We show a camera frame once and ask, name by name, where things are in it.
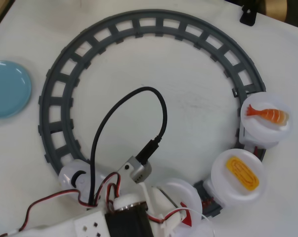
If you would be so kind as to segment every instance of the red part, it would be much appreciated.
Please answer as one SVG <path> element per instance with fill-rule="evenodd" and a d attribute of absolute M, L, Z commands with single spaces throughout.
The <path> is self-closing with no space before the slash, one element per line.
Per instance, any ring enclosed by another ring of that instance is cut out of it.
<path fill-rule="evenodd" d="M 180 203 L 182 207 L 187 207 L 184 203 Z M 182 221 L 182 223 L 192 227 L 192 217 L 190 216 L 189 210 L 186 211 L 186 218 Z"/>
<path fill-rule="evenodd" d="M 253 109 L 251 105 L 248 106 L 247 116 L 257 115 L 257 110 Z"/>

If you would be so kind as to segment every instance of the white table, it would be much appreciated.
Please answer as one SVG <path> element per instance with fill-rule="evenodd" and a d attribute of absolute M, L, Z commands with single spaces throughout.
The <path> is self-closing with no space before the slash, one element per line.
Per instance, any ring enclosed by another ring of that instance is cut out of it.
<path fill-rule="evenodd" d="M 16 1 L 0 24 L 0 60 L 27 68 L 33 91 L 20 114 L 0 120 L 0 234 L 19 228 L 32 202 L 60 190 L 38 134 L 38 99 L 48 69 L 83 29 L 105 17 L 145 8 L 188 13 L 223 30 L 252 58 L 267 91 L 281 96 L 294 112 L 290 138 L 268 150 L 263 160 L 269 181 L 263 198 L 213 218 L 217 236 L 298 236 L 298 28 L 260 14 L 253 27 L 245 26 L 239 22 L 240 7 L 220 0 L 82 0 L 81 7 L 79 0 Z M 113 45 L 81 75 L 71 116 L 83 154 L 89 157 L 108 110 L 143 85 L 160 90 L 169 114 L 167 131 L 150 158 L 153 174 L 148 181 L 179 177 L 193 184 L 206 178 L 216 156 L 235 142 L 237 99 L 229 79 L 208 55 L 167 37 Z M 51 119 L 59 119 L 57 111 Z M 106 125 L 97 161 L 119 168 L 155 137 L 161 120 L 153 95 L 138 95 Z M 64 143 L 60 135 L 53 139 L 58 146 Z M 28 226 L 50 225 L 83 211 L 69 197 L 61 197 L 36 206 Z M 203 228 L 207 232 L 202 224 L 194 236 Z"/>

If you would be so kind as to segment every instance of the curved track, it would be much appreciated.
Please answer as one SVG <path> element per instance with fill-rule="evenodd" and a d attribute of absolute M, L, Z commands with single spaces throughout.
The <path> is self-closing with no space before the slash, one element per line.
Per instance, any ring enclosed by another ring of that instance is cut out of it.
<path fill-rule="evenodd" d="M 155 26 L 141 26 L 140 19 L 155 18 Z M 179 22 L 178 28 L 164 26 L 164 20 L 170 19 Z M 132 28 L 119 31 L 116 24 L 132 21 Z M 199 36 L 186 31 L 187 26 L 199 28 L 202 33 Z M 108 28 L 111 35 L 102 41 L 97 41 L 94 35 Z M 73 120 L 70 118 L 70 108 L 73 105 L 72 92 L 74 87 L 79 84 L 79 76 L 83 70 L 90 66 L 90 62 L 97 54 L 102 54 L 106 51 L 106 47 L 112 43 L 122 43 L 124 38 L 135 36 L 136 38 L 143 37 L 144 34 L 155 34 L 157 37 L 163 35 L 172 35 L 176 40 L 188 40 L 194 43 L 197 49 L 204 49 L 210 53 L 214 61 L 218 61 L 224 67 L 224 73 L 234 83 L 232 89 L 233 96 L 239 98 L 240 106 L 247 98 L 247 94 L 265 91 L 264 83 L 254 66 L 252 60 L 243 51 L 243 49 L 228 35 L 213 25 L 198 19 L 196 17 L 168 10 L 137 10 L 118 14 L 106 18 L 89 28 L 82 31 L 74 40 L 72 40 L 58 56 L 52 68 L 46 75 L 46 81 L 43 87 L 42 95 L 39 99 L 40 104 L 40 124 L 39 133 L 43 140 L 43 145 L 46 151 L 46 161 L 51 163 L 52 167 L 59 174 L 63 167 L 61 158 L 69 153 L 74 159 L 88 161 L 80 151 L 80 145 L 75 139 L 72 129 L 74 127 Z M 220 48 L 215 48 L 206 40 L 209 36 L 218 39 L 223 45 Z M 91 49 L 84 55 L 79 56 L 75 51 L 84 43 L 88 42 Z M 225 53 L 232 51 L 239 59 L 240 63 L 232 65 L 225 57 Z M 76 62 L 76 66 L 69 75 L 61 73 L 61 70 L 68 60 Z M 252 83 L 243 85 L 239 72 L 246 70 L 251 78 Z M 52 90 L 56 83 L 60 81 L 65 83 L 65 88 L 62 97 L 52 97 Z M 61 121 L 49 122 L 49 107 L 61 107 Z M 63 132 L 66 145 L 55 149 L 51 134 L 55 132 Z M 243 148 L 237 140 L 237 148 Z M 265 150 L 260 150 L 260 159 L 263 158 Z"/>

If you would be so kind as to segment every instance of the white plastic cup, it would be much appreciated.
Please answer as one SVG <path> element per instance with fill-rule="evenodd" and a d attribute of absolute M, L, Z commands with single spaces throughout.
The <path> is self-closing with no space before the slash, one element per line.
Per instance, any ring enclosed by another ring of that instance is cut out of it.
<path fill-rule="evenodd" d="M 259 185 L 248 191 L 226 167 L 227 161 L 236 156 L 256 175 Z M 258 200 L 266 188 L 266 173 L 262 162 L 252 153 L 242 149 L 231 149 L 221 153 L 214 161 L 211 177 L 204 183 L 205 189 L 219 199 L 219 204 L 236 206 Z"/>

